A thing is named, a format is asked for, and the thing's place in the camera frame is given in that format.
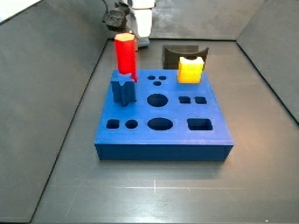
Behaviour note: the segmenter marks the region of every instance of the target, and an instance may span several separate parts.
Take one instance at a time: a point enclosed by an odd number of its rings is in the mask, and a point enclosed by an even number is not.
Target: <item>blue foam block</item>
[[[113,102],[112,87],[97,126],[99,159],[225,160],[233,141],[207,74],[180,84],[177,70],[139,70],[136,102]]]

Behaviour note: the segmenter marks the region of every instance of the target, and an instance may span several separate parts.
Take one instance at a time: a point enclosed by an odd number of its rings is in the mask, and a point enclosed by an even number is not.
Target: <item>gray floor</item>
[[[299,222],[295,121],[235,42],[152,41],[139,67],[161,68],[161,45],[179,43],[209,47],[205,70],[236,144],[227,161],[99,161],[92,142],[116,68],[108,43],[33,222]]]

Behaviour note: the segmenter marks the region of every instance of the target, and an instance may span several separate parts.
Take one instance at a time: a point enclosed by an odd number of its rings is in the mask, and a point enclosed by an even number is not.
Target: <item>square hole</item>
[[[196,96],[196,97],[193,97],[193,99],[197,104],[207,104],[205,97]]]
[[[179,100],[180,100],[180,103],[192,103],[191,97],[188,96],[180,96]]]
[[[187,123],[189,130],[212,130],[209,119],[189,118]]]
[[[119,120],[117,119],[109,119],[107,121],[107,128],[111,130],[115,130],[119,128]]]

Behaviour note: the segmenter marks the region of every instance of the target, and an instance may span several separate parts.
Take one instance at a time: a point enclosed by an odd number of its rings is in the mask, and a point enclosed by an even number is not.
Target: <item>blue block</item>
[[[113,71],[111,78],[113,101],[125,107],[129,102],[136,102],[136,89],[132,74],[121,74]]]
[[[139,70],[135,103],[113,102],[112,86],[97,126],[99,159],[225,160],[233,141],[204,73],[180,84],[177,70]]]

